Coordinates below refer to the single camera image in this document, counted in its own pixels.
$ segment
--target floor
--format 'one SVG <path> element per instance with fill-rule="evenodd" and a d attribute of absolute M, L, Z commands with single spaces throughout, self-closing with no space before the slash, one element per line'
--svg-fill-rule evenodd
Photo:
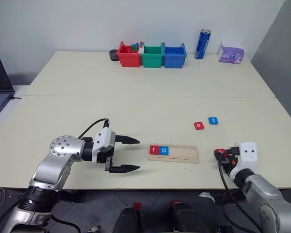
<path fill-rule="evenodd" d="M 291 202 L 291 189 L 282 190 L 284 198 Z M 0 208 L 0 216 L 21 195 L 20 191 L 8 190 L 6 200 Z M 214 203 L 208 197 L 200 197 L 200 191 L 86 191 L 82 197 L 82 203 L 60 201 L 53 209 L 53 214 L 64 221 L 77 224 L 82 232 L 87 232 L 92 226 L 99 225 L 101 233 L 111 233 L 120 212 L 134 202 L 141 202 L 142 232 L 157 233 L 171 231 L 167 212 L 171 200 L 185 202 L 195 209 L 208 226 L 229 225 L 222 214 L 221 206 Z M 221 195 L 220 192 L 211 193 L 213 197 Z M 253 208 L 241 201 L 241 206 L 258 221 L 258 216 Z M 251 224 L 236 208 L 235 205 L 226 205 L 226 211 L 239 225 L 255 230 Z M 70 226 L 55 223 L 51 220 L 46 227 L 51 233 L 75 233 Z"/>

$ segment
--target can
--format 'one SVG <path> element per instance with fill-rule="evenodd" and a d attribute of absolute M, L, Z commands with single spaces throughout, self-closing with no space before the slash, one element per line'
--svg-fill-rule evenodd
<path fill-rule="evenodd" d="M 194 54 L 194 58 L 196 59 L 204 58 L 210 35 L 211 35 L 211 31 L 208 29 L 203 29 L 200 31 L 199 40 L 197 43 L 197 48 Z"/>

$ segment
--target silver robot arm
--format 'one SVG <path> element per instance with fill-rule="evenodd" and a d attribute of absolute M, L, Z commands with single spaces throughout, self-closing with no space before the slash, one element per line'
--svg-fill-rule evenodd
<path fill-rule="evenodd" d="M 69 135 L 54 139 L 24 196 L 13 209 L 3 233 L 43 233 L 74 162 L 84 160 L 92 161 L 93 164 L 105 163 L 105 170 L 113 173 L 126 173 L 138 169 L 139 167 L 134 165 L 113 166 L 112 157 L 116 141 L 123 144 L 140 143 L 134 138 L 115 135 L 109 127 L 104 127 L 98 132 L 94 142 L 92 138 L 78 139 Z"/>
<path fill-rule="evenodd" d="M 256 144 L 239 143 L 227 150 L 215 150 L 214 154 L 258 212 L 262 233 L 291 233 L 291 204 L 275 186 L 253 172 L 258 161 Z"/>

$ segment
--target white table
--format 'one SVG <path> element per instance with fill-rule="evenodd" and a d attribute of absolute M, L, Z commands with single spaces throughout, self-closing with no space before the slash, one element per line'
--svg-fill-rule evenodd
<path fill-rule="evenodd" d="M 29 85 L 14 85 L 13 86 L 15 91 L 14 96 L 22 98 L 28 87 Z M 12 111 L 15 109 L 15 107 L 20 101 L 21 100 L 19 99 L 10 100 L 2 109 L 2 111 L 0 112 L 0 128 L 5 123 L 7 117 L 12 113 Z"/>
<path fill-rule="evenodd" d="M 213 150 L 241 141 L 257 142 L 257 173 L 277 187 L 291 187 L 291 118 L 276 98 L 74 96 L 22 99 L 0 131 L 0 186 L 27 187 L 54 138 L 77 137 L 103 117 L 110 118 L 110 127 L 118 134 L 141 141 L 116 145 L 114 165 L 141 168 L 109 174 L 101 164 L 75 163 L 66 189 L 223 188 Z M 218 117 L 219 125 L 209 125 L 208 117 Z M 196 121 L 203 121 L 205 129 L 196 131 Z M 87 136 L 101 127 L 95 126 Z M 197 146 L 200 163 L 149 161 L 152 143 Z"/>
<path fill-rule="evenodd" d="M 274 97 L 247 57 L 240 65 L 217 55 L 196 60 L 188 54 L 182 69 L 121 67 L 107 52 L 55 53 L 30 85 L 30 96 Z"/>

